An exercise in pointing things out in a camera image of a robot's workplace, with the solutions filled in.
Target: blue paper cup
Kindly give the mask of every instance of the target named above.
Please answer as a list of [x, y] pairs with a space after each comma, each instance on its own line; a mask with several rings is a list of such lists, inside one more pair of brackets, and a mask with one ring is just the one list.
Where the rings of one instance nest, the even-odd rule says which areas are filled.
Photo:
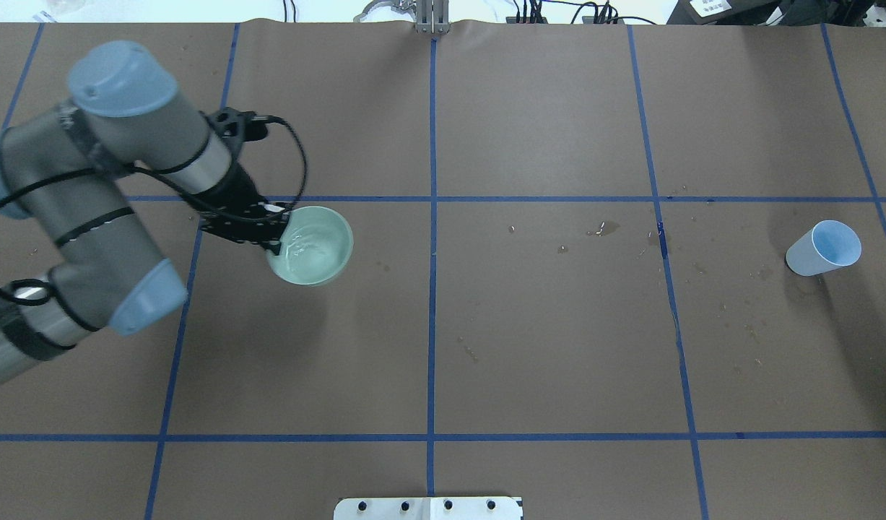
[[336, 211], [310, 205], [292, 211], [281, 242], [279, 254], [266, 253], [272, 272], [297, 285], [324, 285], [347, 266], [353, 229]]
[[859, 260], [863, 247], [856, 231], [836, 220], [815, 224], [786, 252], [786, 264], [803, 277], [820, 275]]

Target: water stain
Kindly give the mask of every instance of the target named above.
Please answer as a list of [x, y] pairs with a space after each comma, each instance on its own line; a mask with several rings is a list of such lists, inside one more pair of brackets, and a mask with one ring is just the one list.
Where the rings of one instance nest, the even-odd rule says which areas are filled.
[[759, 345], [760, 337], [757, 336], [757, 330], [754, 330], [754, 326], [750, 323], [746, 323], [744, 329], [747, 332], [747, 336], [750, 336], [750, 339], [753, 339], [754, 342]]
[[475, 351], [472, 350], [472, 347], [469, 345], [462, 345], [462, 349], [467, 355], [469, 355], [469, 358], [471, 358], [473, 362], [479, 362], [478, 355], [475, 355]]
[[611, 220], [604, 220], [600, 223], [600, 228], [598, 230], [588, 231], [587, 234], [595, 237], [605, 237], [613, 234], [618, 228], [620, 228], [619, 223]]

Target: blue tape line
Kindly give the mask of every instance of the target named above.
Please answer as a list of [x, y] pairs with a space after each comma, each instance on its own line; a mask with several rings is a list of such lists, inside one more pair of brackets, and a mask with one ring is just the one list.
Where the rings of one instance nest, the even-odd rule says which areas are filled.
[[157, 451], [155, 454], [155, 465], [151, 473], [151, 487], [148, 490], [148, 501], [144, 507], [144, 517], [148, 520], [153, 516], [153, 504], [157, 496], [157, 485], [160, 481], [160, 469], [163, 463], [163, 449], [166, 444], [166, 432], [170, 424], [170, 412], [173, 408], [173, 395], [176, 389], [176, 376], [179, 373], [179, 359], [183, 352], [183, 339], [186, 338], [186, 317], [189, 314], [189, 307], [192, 304], [192, 287], [196, 280], [196, 266], [199, 263], [199, 251], [202, 247], [202, 230], [201, 224], [196, 227], [196, 237], [192, 243], [192, 260], [189, 262], [189, 276], [186, 279], [186, 302], [183, 303], [183, 310], [179, 315], [179, 328], [176, 330], [176, 343], [173, 350], [173, 362], [170, 365], [170, 377], [166, 384], [166, 398], [163, 401], [163, 416], [160, 422], [160, 437], [157, 441]]
[[886, 438], [886, 431], [737, 431], [698, 433], [700, 441], [791, 441], [794, 438]]
[[225, 86], [221, 89], [221, 103], [219, 108], [227, 106], [227, 95], [231, 91], [231, 74], [234, 72], [234, 57], [238, 53], [238, 38], [240, 37], [240, 23], [234, 24], [234, 34], [231, 36], [231, 54], [227, 57], [227, 72], [225, 73]]
[[167, 442], [426, 442], [423, 434], [183, 434]]
[[651, 182], [651, 195], [654, 197], [654, 216], [658, 223], [658, 240], [661, 244], [661, 262], [664, 263], [664, 279], [667, 282], [667, 300], [674, 317], [674, 332], [677, 334], [677, 355], [680, 358], [680, 385], [683, 389], [684, 406], [687, 409], [687, 426], [690, 428], [690, 448], [693, 451], [693, 472], [696, 475], [696, 488], [700, 501], [700, 514], [709, 520], [709, 506], [706, 500], [706, 486], [703, 479], [703, 464], [700, 461], [700, 444], [696, 440], [696, 420], [693, 415], [693, 400], [690, 394], [690, 377], [687, 375], [687, 356], [683, 350], [683, 336], [680, 333], [680, 316], [677, 312], [677, 297], [674, 296], [674, 280], [671, 277], [670, 260], [667, 258], [667, 239], [664, 236], [664, 216], [661, 213], [661, 199], [658, 196], [658, 181], [654, 174], [654, 158], [651, 154], [651, 139], [648, 137], [648, 118], [645, 114], [645, 99], [641, 89], [641, 75], [638, 72], [638, 54], [632, 26], [625, 26], [628, 32], [628, 46], [632, 57], [632, 76], [635, 80], [635, 93], [638, 99], [638, 117], [641, 120], [641, 137], [645, 146], [645, 160], [648, 165], [648, 180]]
[[429, 338], [427, 349], [427, 496], [435, 493], [435, 446], [436, 432], [436, 238], [437, 198], [436, 188], [436, 46], [430, 40], [430, 304]]
[[439, 433], [437, 442], [689, 441], [688, 433]]
[[529, 195], [529, 196], [474, 196], [453, 195], [439, 197], [442, 203], [650, 203], [653, 197], [638, 195], [586, 196], [586, 195]]
[[0, 442], [156, 442], [159, 435], [89, 433], [0, 433]]
[[879, 198], [879, 192], [876, 190], [876, 183], [873, 181], [872, 173], [869, 172], [869, 163], [866, 161], [866, 154], [863, 152], [863, 145], [859, 141], [859, 133], [856, 132], [856, 125], [853, 122], [853, 116], [850, 114], [850, 108], [846, 102], [844, 95], [844, 86], [841, 84], [841, 77], [838, 73], [838, 64], [835, 63], [835, 53], [831, 48], [831, 39], [828, 37], [828, 26], [822, 23], [822, 39], [825, 40], [825, 50], [828, 53], [828, 62], [831, 64], [831, 75], [835, 78], [835, 87], [838, 88], [838, 97], [841, 100], [841, 108], [844, 109], [844, 116], [848, 121], [850, 135], [853, 136], [853, 144], [856, 146], [856, 154], [859, 156], [859, 162], [863, 167], [863, 175], [866, 176], [866, 183], [869, 184], [869, 192], [872, 194], [872, 200], [876, 204], [876, 213], [879, 214], [879, 221], [882, 223], [882, 231], [885, 233], [886, 240], [886, 219], [885, 211], [882, 210], [882, 202]]
[[[266, 195], [270, 201], [290, 201], [295, 195]], [[175, 202], [181, 201], [178, 195], [129, 195], [133, 202]], [[880, 197], [886, 203], [886, 197]], [[432, 197], [427, 195], [304, 195], [302, 202], [324, 203], [429, 203]], [[440, 195], [437, 203], [653, 203], [654, 197], [640, 195], [523, 195], [523, 196], [491, 196], [491, 195]], [[711, 197], [661, 197], [661, 203], [869, 203], [872, 197], [742, 197], [742, 196], [711, 196]]]
[[[0, 442], [157, 442], [161, 435], [0, 433]], [[170, 442], [426, 442], [419, 433], [387, 434], [170, 434]], [[792, 441], [818, 438], [886, 438], [886, 430], [709, 431], [647, 433], [437, 433], [434, 442]]]
[[35, 32], [35, 39], [32, 40], [32, 46], [29, 49], [29, 56], [26, 56], [26, 64], [22, 66], [22, 73], [19, 74], [19, 80], [16, 82], [16, 89], [13, 92], [13, 99], [9, 101], [9, 108], [6, 110], [6, 118], [3, 119], [3, 126], [0, 129], [9, 128], [9, 122], [13, 119], [13, 112], [16, 110], [16, 103], [19, 102], [19, 95], [22, 92], [22, 87], [26, 83], [26, 76], [29, 76], [29, 68], [32, 66], [32, 60], [35, 59], [35, 51], [38, 49], [38, 44], [41, 41], [41, 33], [44, 31], [44, 24], [40, 23], [38, 30]]

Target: blue tape grid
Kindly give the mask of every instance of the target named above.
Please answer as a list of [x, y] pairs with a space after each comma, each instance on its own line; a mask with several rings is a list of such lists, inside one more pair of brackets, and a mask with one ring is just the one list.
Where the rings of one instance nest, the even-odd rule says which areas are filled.
[[[31, 44], [29, 56], [27, 56], [22, 72], [19, 76], [13, 98], [4, 118], [3, 128], [7, 128], [12, 121], [14, 109], [29, 74], [36, 50], [38, 49], [44, 24], [39, 24], [34, 40]], [[230, 56], [228, 57], [225, 83], [222, 87], [221, 106], [224, 108], [231, 85], [231, 76], [234, 69], [235, 53], [238, 48], [240, 24], [235, 24], [232, 36]], [[176, 335], [173, 361], [171, 363], [168, 381], [168, 392], [165, 396], [165, 406], [161, 428], [157, 435], [125, 435], [125, 434], [0, 434], [0, 442], [155, 442], [157, 450], [155, 454], [155, 466], [152, 471], [151, 487], [149, 488], [148, 501], [145, 507], [145, 519], [152, 517], [153, 503], [160, 480], [163, 450], [168, 443], [181, 442], [422, 442], [427, 447], [427, 491], [428, 495], [434, 493], [434, 444], [436, 442], [599, 442], [599, 441], [688, 441], [692, 448], [694, 472], [697, 480], [699, 493], [700, 512], [703, 519], [709, 518], [705, 487], [703, 481], [703, 465], [700, 460], [699, 441], [773, 441], [773, 440], [819, 440], [819, 438], [886, 438], [886, 431], [752, 431], [752, 432], [697, 432], [693, 405], [690, 398], [690, 379], [687, 374], [687, 361], [684, 353], [683, 341], [680, 333], [679, 316], [677, 312], [677, 297], [674, 294], [674, 284], [671, 278], [670, 262], [666, 254], [666, 237], [664, 236], [664, 218], [661, 211], [661, 202], [664, 203], [872, 203], [876, 207], [879, 220], [882, 223], [886, 237], [886, 217], [882, 205], [886, 204], [886, 197], [881, 197], [873, 181], [872, 172], [869, 171], [869, 163], [856, 131], [853, 116], [850, 113], [844, 88], [838, 73], [831, 40], [827, 27], [822, 24], [822, 38], [825, 41], [827, 59], [831, 66], [833, 80], [838, 89], [838, 98], [844, 111], [851, 137], [854, 141], [856, 154], [859, 156], [863, 173], [869, 185], [870, 197], [761, 197], [761, 196], [660, 196], [658, 194], [657, 180], [654, 172], [653, 155], [651, 154], [651, 139], [648, 135], [648, 118], [645, 112], [644, 96], [641, 89], [640, 72], [638, 71], [638, 55], [636, 52], [635, 37], [632, 27], [627, 28], [628, 42], [630, 43], [632, 73], [635, 80], [635, 90], [638, 99], [638, 115], [640, 115], [642, 138], [645, 147], [645, 158], [648, 168], [648, 178], [651, 182], [651, 196], [440, 196], [437, 191], [436, 178], [436, 59], [437, 40], [430, 41], [430, 196], [346, 196], [346, 195], [323, 195], [307, 196], [303, 200], [309, 202], [386, 202], [386, 203], [429, 203], [430, 205], [430, 302], [429, 302], [429, 337], [427, 352], [427, 433], [426, 434], [340, 434], [340, 435], [278, 435], [278, 434], [194, 434], [176, 435], [169, 434], [168, 427], [170, 412], [175, 393], [176, 376], [178, 375], [179, 360], [182, 353], [183, 339], [186, 333], [186, 317], [196, 275], [196, 264], [201, 250], [201, 231], [196, 231], [193, 243], [191, 266], [189, 267], [188, 287], [189, 297], [183, 305], [180, 316], [178, 335]], [[275, 195], [272, 200], [288, 200], [291, 195]], [[178, 201], [175, 195], [139, 195], [129, 197], [130, 201], [143, 202], [171, 202]], [[671, 313], [674, 317], [674, 329], [676, 329], [677, 353], [680, 361], [681, 386], [683, 391], [685, 412], [687, 415], [688, 431], [683, 433], [530, 433], [530, 434], [437, 434], [435, 432], [435, 325], [436, 325], [436, 243], [437, 243], [437, 209], [439, 203], [623, 203], [623, 202], [651, 203], [654, 206], [657, 220], [659, 237], [661, 239], [661, 260], [664, 263], [664, 276], [667, 283], [668, 300]]]

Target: green bowl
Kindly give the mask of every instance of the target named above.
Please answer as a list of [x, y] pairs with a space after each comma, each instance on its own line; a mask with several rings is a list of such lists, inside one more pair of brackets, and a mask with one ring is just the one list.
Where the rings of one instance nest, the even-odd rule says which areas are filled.
[[272, 272], [295, 285], [324, 285], [347, 266], [353, 229], [336, 211], [308, 205], [292, 211], [281, 242], [279, 254], [266, 253]]

